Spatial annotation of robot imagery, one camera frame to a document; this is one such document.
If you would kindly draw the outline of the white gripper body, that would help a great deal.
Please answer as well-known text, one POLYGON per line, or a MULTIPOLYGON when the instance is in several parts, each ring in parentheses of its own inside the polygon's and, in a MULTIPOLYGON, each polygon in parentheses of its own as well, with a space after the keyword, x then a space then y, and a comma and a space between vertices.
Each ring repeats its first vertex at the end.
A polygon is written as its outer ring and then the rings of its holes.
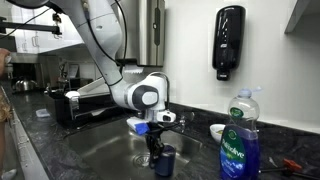
POLYGON ((155 123, 173 123, 176 120, 176 114, 169 110, 147 110, 144 119, 155 123))

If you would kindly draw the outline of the person's bare forearm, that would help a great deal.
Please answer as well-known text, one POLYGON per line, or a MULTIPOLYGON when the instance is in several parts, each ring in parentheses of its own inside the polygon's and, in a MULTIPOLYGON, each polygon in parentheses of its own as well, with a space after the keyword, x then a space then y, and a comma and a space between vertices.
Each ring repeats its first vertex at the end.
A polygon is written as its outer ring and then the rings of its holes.
MULTIPOLYGON (((10 55, 7 49, 0 48, 0 76, 3 75, 5 69, 5 58, 10 55)), ((0 180, 12 180, 16 173, 16 169, 4 171, 4 159, 6 150, 5 138, 5 122, 10 117, 10 105, 7 103, 3 95, 0 95, 0 180)))

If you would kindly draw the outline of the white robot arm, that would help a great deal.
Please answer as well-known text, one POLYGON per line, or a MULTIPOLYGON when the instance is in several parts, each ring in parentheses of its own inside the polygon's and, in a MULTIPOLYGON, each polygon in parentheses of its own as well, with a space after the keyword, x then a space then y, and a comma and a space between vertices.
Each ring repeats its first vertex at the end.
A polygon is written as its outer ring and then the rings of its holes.
POLYGON ((142 118, 127 120, 129 127, 146 139, 149 167, 160 165, 164 143, 161 134, 175 121, 169 110, 169 81, 165 74, 154 72, 138 83, 123 79, 115 55, 122 43, 122 30, 108 0, 8 0, 26 8, 43 6, 59 9, 76 27, 85 43, 114 102, 124 108, 143 111, 142 118))

